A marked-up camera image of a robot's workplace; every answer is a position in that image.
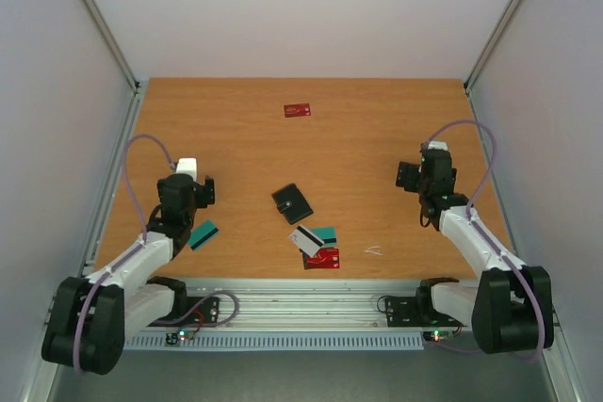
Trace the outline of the black leather card holder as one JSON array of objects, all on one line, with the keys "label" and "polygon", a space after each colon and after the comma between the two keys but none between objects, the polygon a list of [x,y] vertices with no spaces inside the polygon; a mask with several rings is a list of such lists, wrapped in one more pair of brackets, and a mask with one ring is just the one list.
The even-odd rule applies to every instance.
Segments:
[{"label": "black leather card holder", "polygon": [[289,184],[271,194],[277,211],[289,225],[301,222],[314,214],[312,207],[296,184]]}]

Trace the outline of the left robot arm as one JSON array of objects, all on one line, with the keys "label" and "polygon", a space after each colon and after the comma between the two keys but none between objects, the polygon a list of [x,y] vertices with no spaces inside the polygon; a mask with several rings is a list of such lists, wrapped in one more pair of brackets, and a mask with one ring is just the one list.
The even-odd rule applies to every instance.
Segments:
[{"label": "left robot arm", "polygon": [[41,346],[45,361],[105,375],[140,330],[187,319],[185,283],[155,273],[185,247],[196,212],[214,204],[215,183],[174,173],[158,181],[157,191],[159,204],[126,251],[87,277],[69,277],[58,286]]}]

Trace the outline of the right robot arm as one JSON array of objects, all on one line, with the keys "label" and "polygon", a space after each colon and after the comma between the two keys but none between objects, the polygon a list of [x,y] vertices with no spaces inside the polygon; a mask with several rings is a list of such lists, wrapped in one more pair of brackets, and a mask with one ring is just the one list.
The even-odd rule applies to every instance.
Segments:
[{"label": "right robot arm", "polygon": [[416,193],[419,223],[461,252],[479,280],[470,289],[449,277],[423,280],[416,312],[427,323],[444,316],[472,329],[486,354],[536,353],[554,343],[552,285],[548,272],[508,251],[481,221],[466,195],[455,190],[457,170],[444,142],[422,149],[419,163],[400,162],[396,185]]}]

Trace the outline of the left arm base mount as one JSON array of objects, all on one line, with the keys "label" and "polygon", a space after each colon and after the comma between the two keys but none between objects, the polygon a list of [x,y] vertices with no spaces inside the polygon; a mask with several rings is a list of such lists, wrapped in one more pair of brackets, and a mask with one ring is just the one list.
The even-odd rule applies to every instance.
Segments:
[{"label": "left arm base mount", "polygon": [[148,284],[158,284],[169,288],[174,295],[171,311],[159,317],[151,324],[152,327],[183,327],[186,325],[213,323],[220,313],[220,299],[211,296],[202,302],[202,297],[190,296],[184,281],[168,277],[152,277]]}]

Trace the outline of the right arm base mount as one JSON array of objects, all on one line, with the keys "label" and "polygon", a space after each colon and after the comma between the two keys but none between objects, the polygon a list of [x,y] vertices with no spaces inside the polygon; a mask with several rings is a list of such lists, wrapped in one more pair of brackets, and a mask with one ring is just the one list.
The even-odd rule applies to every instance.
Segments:
[{"label": "right arm base mount", "polygon": [[377,301],[378,310],[386,316],[389,328],[459,328],[461,322],[437,312],[432,305],[431,289],[436,284],[449,282],[459,281],[449,277],[427,279],[419,283],[411,297],[381,296]]}]

